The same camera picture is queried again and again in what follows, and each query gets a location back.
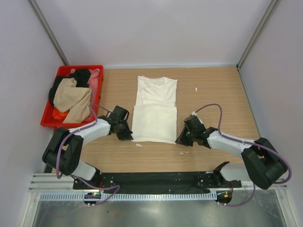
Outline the white t-shirt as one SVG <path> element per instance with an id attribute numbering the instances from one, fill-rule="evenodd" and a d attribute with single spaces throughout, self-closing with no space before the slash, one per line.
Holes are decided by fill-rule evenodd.
<path id="1" fill-rule="evenodd" d="M 177 138 L 176 79 L 137 77 L 132 132 L 134 142 L 174 144 Z"/>

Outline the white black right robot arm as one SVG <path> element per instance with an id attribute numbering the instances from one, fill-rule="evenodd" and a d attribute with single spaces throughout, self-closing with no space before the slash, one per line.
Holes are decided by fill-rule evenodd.
<path id="1" fill-rule="evenodd" d="M 225 187 L 233 180 L 251 180 L 257 187 L 266 190 L 286 172 L 291 173 L 286 161 L 276 152 L 265 138 L 244 140 L 224 134 L 214 127 L 206 128 L 201 119 L 191 115 L 184 120 L 184 128 L 175 141 L 184 146 L 199 146 L 218 149 L 243 160 L 243 165 L 227 163 L 213 181 L 218 187 Z"/>

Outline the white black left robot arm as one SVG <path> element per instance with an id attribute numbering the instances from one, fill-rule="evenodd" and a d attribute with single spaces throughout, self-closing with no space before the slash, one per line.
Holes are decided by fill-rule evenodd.
<path id="1" fill-rule="evenodd" d="M 93 111 L 93 121 L 84 126 L 55 130 L 42 161 L 56 170 L 58 179 L 62 175 L 73 176 L 84 181 L 90 189 L 100 185 L 100 171 L 80 160 L 82 148 L 88 143 L 111 134 L 121 141 L 132 140 L 132 132 L 128 125 L 129 111 L 116 106 L 113 111 L 107 110 L 100 117 Z"/>

